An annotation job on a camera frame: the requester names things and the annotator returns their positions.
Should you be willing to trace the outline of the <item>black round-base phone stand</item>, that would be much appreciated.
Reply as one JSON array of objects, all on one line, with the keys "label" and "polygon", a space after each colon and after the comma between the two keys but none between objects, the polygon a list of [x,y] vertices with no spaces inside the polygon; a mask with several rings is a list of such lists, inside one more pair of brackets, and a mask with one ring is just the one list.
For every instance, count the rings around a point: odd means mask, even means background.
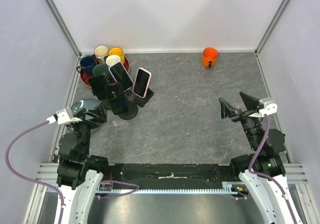
[{"label": "black round-base phone stand", "polygon": [[109,101],[113,114],[123,120],[131,120],[138,114],[138,106],[136,103],[129,101],[125,94],[113,97]]}]

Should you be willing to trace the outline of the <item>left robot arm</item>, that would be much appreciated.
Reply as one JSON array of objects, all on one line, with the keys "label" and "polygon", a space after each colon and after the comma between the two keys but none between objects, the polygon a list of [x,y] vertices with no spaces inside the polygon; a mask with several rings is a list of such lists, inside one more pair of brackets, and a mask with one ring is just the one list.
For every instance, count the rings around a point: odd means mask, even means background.
[{"label": "left robot arm", "polygon": [[101,180],[109,177],[108,159],[89,155],[92,130],[107,121],[103,103],[81,100],[56,112],[59,125],[69,133],[59,140],[58,197],[55,223],[87,223]]}]

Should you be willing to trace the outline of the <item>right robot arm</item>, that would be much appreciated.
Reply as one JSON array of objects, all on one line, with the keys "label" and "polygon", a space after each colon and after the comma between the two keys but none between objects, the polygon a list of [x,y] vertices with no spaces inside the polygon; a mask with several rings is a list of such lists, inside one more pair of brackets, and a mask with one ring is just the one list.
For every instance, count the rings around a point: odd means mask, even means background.
[{"label": "right robot arm", "polygon": [[241,123],[254,154],[233,158],[229,175],[244,183],[264,223],[301,223],[280,157],[285,151],[285,134],[270,128],[270,116],[278,106],[272,98],[258,99],[244,92],[240,96],[245,110],[219,97],[221,118]]}]

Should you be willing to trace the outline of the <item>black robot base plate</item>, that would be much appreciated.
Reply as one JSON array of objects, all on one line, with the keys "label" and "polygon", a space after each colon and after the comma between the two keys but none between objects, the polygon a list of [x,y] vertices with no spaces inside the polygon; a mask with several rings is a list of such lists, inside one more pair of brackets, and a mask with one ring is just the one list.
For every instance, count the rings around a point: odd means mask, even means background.
[{"label": "black robot base plate", "polygon": [[102,172],[103,181],[121,181],[140,190],[220,189],[224,182],[241,183],[230,165],[219,164],[87,164],[86,168]]}]

